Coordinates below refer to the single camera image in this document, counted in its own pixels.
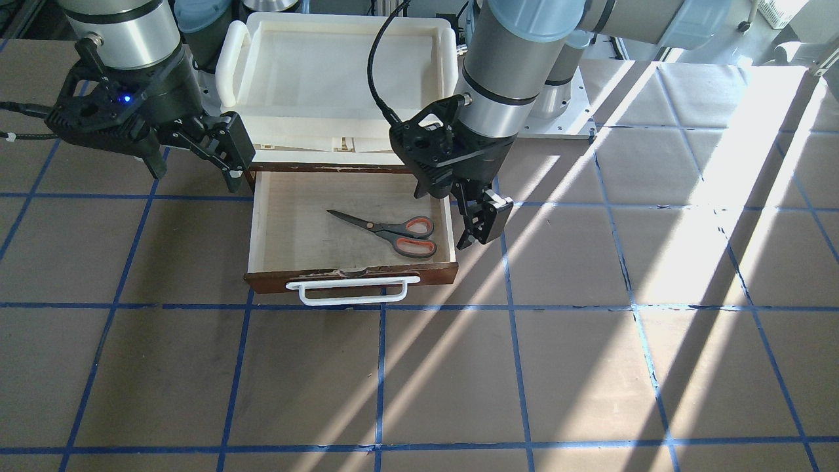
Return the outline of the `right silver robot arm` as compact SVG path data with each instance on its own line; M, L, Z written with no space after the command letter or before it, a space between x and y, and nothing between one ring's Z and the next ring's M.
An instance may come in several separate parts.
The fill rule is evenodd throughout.
M161 146L216 165L237 192L255 155L242 117L204 109L201 91L166 1L61 1L80 57L69 70L48 128L73 146L141 159L166 174Z

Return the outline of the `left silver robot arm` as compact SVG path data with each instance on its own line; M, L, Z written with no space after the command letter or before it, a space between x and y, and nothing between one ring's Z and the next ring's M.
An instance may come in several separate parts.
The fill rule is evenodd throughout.
M483 1L456 92L402 120L374 90L391 147L417 178L416 197L453 196L459 250L500 236L513 201L494 178L533 110L557 101L592 33L692 50L722 26L728 1Z

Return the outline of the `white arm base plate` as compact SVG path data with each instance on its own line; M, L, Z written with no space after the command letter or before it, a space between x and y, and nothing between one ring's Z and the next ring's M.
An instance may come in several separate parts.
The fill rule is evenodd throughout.
M518 136L593 140L597 132L582 74L576 69L569 83L543 87Z

